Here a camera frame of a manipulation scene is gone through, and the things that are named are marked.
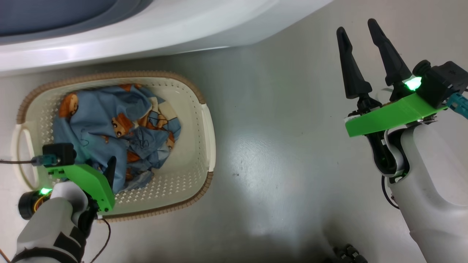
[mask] blue cloth with cartoon print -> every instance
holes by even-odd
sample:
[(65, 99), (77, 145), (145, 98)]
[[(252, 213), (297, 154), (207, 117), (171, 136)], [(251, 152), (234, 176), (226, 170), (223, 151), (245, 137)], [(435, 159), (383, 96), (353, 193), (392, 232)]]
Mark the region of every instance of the blue cloth with cartoon print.
[(53, 122), (54, 143), (73, 143), (75, 163), (104, 171), (116, 157), (114, 193), (146, 186), (180, 130), (169, 103), (138, 84), (70, 93)]

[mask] floor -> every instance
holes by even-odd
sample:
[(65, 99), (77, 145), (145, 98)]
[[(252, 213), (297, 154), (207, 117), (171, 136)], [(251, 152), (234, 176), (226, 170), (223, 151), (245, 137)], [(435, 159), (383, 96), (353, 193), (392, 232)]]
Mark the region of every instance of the floor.
[[(318, 262), (330, 244), (348, 242), (369, 262), (422, 263), (401, 214), (381, 192), (366, 139), (347, 136), (343, 118), (356, 101), (344, 96), (335, 32), (345, 26), (376, 94), (385, 73), (368, 18), (377, 19), (409, 68), (422, 59), (468, 68), (464, 10), (463, 0), (336, 0), (252, 46), (2, 78), (0, 157), (9, 157), (18, 105), (42, 83), (115, 70), (178, 72), (200, 87), (212, 113), (212, 185), (189, 208), (112, 223), (97, 263)], [(468, 122), (450, 112), (439, 120), (434, 128), (465, 156)], [(446, 129), (453, 123), (456, 129)], [(16, 210), (22, 190), (10, 167), (1, 171), (0, 248), (13, 257), (26, 223)], [(84, 262), (106, 237), (107, 227), (96, 224)]]

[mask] brown woven rim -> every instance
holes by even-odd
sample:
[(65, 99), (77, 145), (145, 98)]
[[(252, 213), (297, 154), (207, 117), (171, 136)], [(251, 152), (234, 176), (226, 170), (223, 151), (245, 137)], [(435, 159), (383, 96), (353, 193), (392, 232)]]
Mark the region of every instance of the brown woven rim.
[[(197, 86), (195, 86), (192, 82), (190, 82), (185, 77), (176, 73), (164, 72), (164, 71), (124, 71), (124, 72), (98, 73), (98, 74), (85, 75), (81, 77), (75, 77), (75, 78), (69, 78), (65, 80), (50, 82), (50, 83), (47, 83), (47, 84), (44, 84), (35, 88), (26, 96), (26, 98), (24, 98), (23, 102), (21, 103), (20, 108), (18, 109), (18, 115), (16, 116), (16, 123), (23, 124), (26, 121), (26, 113), (28, 111), (29, 106), (31, 105), (31, 102), (37, 96), (39, 96), (45, 91), (48, 91), (54, 88), (61, 88), (61, 87), (69, 86), (73, 84), (80, 84), (84, 82), (91, 82), (91, 81), (96, 81), (96, 80), (121, 79), (121, 78), (168, 78), (168, 79), (178, 80), (182, 82), (183, 84), (187, 85), (193, 91), (193, 93), (195, 94), (195, 96), (197, 96), (197, 99), (201, 104), (206, 104), (205, 98), (203, 97), (202, 93), (197, 88)], [(213, 172), (208, 172), (206, 175), (206, 180), (203, 183), (203, 186), (201, 187), (201, 189), (195, 195), (193, 195), (192, 197), (184, 201), (181, 201), (172, 205), (166, 205), (163, 207), (158, 207), (158, 208), (139, 211), (139, 212), (103, 216), (102, 218), (106, 219), (108, 222), (120, 222), (120, 221), (127, 221), (127, 220), (132, 220), (132, 219), (155, 216), (155, 215), (164, 214), (164, 213), (168, 213), (168, 212), (172, 212), (175, 210), (188, 207), (190, 205), (193, 205), (206, 193), (206, 191), (208, 191), (208, 188), (211, 185), (211, 180), (213, 179), (213, 175), (214, 175)]]

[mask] green plastic mount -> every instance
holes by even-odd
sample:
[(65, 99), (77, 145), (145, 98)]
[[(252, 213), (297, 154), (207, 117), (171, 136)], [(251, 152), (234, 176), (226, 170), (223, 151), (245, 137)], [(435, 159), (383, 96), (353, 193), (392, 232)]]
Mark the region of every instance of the green plastic mount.
[(378, 110), (351, 119), (345, 126), (349, 136), (355, 137), (405, 125), (446, 108), (434, 109), (414, 93)]
[(96, 200), (99, 209), (107, 212), (114, 209), (114, 193), (106, 177), (87, 164), (74, 164), (58, 167), (46, 167), (55, 178), (68, 178)]

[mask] white plastic basket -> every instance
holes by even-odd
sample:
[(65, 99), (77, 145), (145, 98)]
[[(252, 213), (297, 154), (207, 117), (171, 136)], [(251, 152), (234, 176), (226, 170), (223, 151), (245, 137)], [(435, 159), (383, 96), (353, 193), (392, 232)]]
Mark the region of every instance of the white plastic basket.
[[(116, 195), (109, 220), (129, 220), (153, 216), (187, 207), (208, 190), (216, 162), (216, 146), (210, 111), (199, 89), (186, 78), (168, 72), (114, 72), (61, 80), (33, 90), (18, 110), (11, 144), (12, 160), (20, 159), (21, 134), (30, 157), (42, 154), (44, 144), (53, 143), (52, 120), (63, 97), (75, 90), (138, 83), (168, 101), (177, 113), (182, 130), (174, 150), (161, 169), (154, 170), (151, 182), (142, 189)], [(27, 173), (15, 165), (15, 173), (27, 190), (50, 188), (56, 181), (44, 167)]]

